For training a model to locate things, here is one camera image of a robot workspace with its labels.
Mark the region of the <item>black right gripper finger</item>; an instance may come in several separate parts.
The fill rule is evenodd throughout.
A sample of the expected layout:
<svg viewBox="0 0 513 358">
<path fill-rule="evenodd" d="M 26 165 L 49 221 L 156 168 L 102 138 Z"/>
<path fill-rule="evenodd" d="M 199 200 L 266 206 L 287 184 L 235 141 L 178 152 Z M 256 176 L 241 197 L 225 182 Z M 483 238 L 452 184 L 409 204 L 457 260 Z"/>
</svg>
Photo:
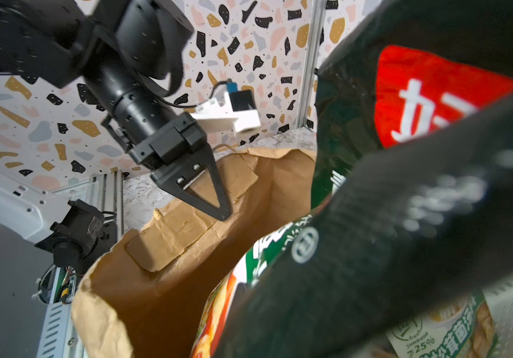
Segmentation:
<svg viewBox="0 0 513 358">
<path fill-rule="evenodd" d="M 513 94 L 367 155 L 231 313 L 217 357 L 348 357 L 513 271 Z"/>
</svg>

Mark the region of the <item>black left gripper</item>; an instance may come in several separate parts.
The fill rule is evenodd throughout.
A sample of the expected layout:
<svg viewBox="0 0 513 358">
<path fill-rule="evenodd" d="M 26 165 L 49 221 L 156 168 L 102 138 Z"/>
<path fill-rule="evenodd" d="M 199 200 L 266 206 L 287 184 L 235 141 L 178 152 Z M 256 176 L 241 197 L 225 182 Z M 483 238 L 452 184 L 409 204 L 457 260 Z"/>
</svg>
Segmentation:
<svg viewBox="0 0 513 358">
<path fill-rule="evenodd" d="M 151 179 L 160 189 L 216 220 L 231 216 L 207 133 L 191 113 L 169 122 L 129 116 L 128 139 L 130 157 L 153 171 Z"/>
</svg>

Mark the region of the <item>brown paper bag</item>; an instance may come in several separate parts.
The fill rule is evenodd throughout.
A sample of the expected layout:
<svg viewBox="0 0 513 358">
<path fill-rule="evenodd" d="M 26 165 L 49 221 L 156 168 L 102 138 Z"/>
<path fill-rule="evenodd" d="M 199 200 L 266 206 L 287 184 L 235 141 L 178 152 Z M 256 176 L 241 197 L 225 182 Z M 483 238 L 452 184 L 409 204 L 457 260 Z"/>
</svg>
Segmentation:
<svg viewBox="0 0 513 358">
<path fill-rule="evenodd" d="M 85 274 L 72 306 L 90 357 L 211 357 L 235 305 L 310 220 L 316 154 L 248 148 L 217 162 L 219 221 L 174 200 Z"/>
</svg>

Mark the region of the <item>dark green condiment packet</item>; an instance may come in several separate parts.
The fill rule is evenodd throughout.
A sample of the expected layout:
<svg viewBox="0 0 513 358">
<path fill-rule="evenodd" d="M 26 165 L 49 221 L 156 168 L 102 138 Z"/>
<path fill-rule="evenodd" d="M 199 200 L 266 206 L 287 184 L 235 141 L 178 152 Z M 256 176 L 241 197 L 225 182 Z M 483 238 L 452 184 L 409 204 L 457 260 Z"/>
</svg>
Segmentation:
<svg viewBox="0 0 513 358">
<path fill-rule="evenodd" d="M 513 1 L 383 1 L 318 72 L 311 205 L 365 155 L 513 93 Z"/>
</svg>

